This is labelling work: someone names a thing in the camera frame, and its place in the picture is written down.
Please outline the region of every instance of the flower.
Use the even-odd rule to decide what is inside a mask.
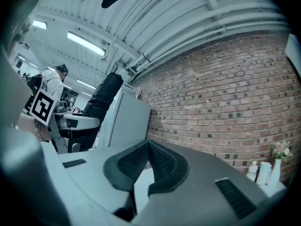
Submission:
[[[290,153],[290,149],[288,149],[288,148],[284,149],[283,153],[284,153],[284,155],[287,156]]]

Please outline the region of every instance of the brick wall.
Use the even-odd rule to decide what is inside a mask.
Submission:
[[[270,161],[289,140],[296,168],[301,142],[301,85],[287,60],[287,34],[244,33],[194,48],[133,85],[152,106],[147,138],[213,154],[241,172]]]

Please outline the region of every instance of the white bottle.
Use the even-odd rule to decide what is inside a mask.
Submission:
[[[258,170],[258,166],[256,164],[257,164],[257,161],[253,161],[252,165],[249,167],[248,173],[246,174],[247,178],[249,178],[253,182],[255,181],[256,172]]]
[[[256,183],[260,186],[265,185],[267,180],[268,180],[268,176],[269,173],[271,171],[271,163],[269,162],[261,162],[261,166],[260,166],[260,171],[259,171],[259,175],[257,178]]]

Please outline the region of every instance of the white vase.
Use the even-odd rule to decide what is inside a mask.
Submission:
[[[281,165],[281,159],[275,159],[273,170],[269,176],[268,186],[273,187],[277,184],[277,182],[279,182],[280,165]]]

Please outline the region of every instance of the pipe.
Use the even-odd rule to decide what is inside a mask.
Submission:
[[[210,11],[208,13],[202,14],[201,16],[196,16],[195,19],[189,20],[186,23],[182,24],[179,26],[177,29],[173,30],[172,33],[167,34],[163,36],[159,41],[154,43],[150,48],[148,48],[145,52],[144,55],[148,56],[150,52],[152,52],[154,49],[158,48],[162,43],[165,41],[169,40],[176,34],[182,32],[183,30],[187,29],[188,27],[191,27],[195,24],[198,24],[208,18],[218,16],[221,14],[225,13],[230,13],[234,11],[239,11],[239,10],[245,10],[245,9],[256,9],[256,8],[267,8],[267,9],[278,9],[276,5],[270,4],[270,3],[247,3],[247,4],[239,4],[239,5],[230,5],[224,8],[219,8],[213,11]],[[132,62],[129,67],[135,66],[137,63],[139,63],[142,59],[144,58],[143,55],[141,55],[139,58],[137,58],[134,62]]]
[[[211,31],[211,32],[208,32],[206,34],[202,34],[196,38],[193,38],[185,43],[182,43],[176,47],[174,47],[172,50],[162,54],[161,56],[157,57],[156,59],[152,60],[149,64],[147,64],[146,66],[144,66],[143,69],[146,69],[147,67],[151,66],[153,63],[159,61],[160,59],[164,58],[165,56],[168,56],[169,54],[175,52],[176,50],[184,47],[184,46],[187,46],[193,42],[196,42],[204,37],[207,37],[209,35],[212,35],[212,34],[215,34],[217,32],[223,32],[223,31],[229,31],[229,30],[233,30],[233,29],[238,29],[238,28],[243,28],[243,27],[249,27],[249,26],[257,26],[257,25],[288,25],[288,23],[285,23],[285,22],[278,22],[278,21],[270,21],[270,22],[255,22],[255,23],[247,23],[247,24],[238,24],[238,25],[233,25],[233,26],[229,26],[229,27],[226,27],[226,28],[222,28],[222,29],[218,29],[218,30],[215,30],[215,31]]]
[[[174,47],[174,45],[181,44],[181,43],[185,42],[187,39],[198,35],[199,33],[202,33],[206,30],[213,29],[217,26],[220,26],[220,24],[229,24],[229,23],[241,22],[241,21],[244,21],[244,20],[263,19],[263,18],[267,18],[267,19],[271,19],[271,18],[272,19],[285,19],[285,16],[282,15],[282,14],[276,14],[276,13],[259,13],[259,12],[257,12],[257,13],[248,13],[248,14],[235,15],[235,16],[220,19],[220,20],[210,24],[209,26],[205,25],[204,27],[194,29],[193,31],[191,31],[189,33],[186,33],[183,36],[177,38],[176,40],[173,41],[172,44],[164,47],[164,49],[160,50],[159,52],[154,54],[152,57],[150,57],[147,61],[145,61],[141,66],[139,66],[137,68],[137,71],[142,70],[149,60],[153,61],[157,57],[159,57],[162,54],[164,54],[165,52],[167,52],[168,50],[172,49],[172,47]]]

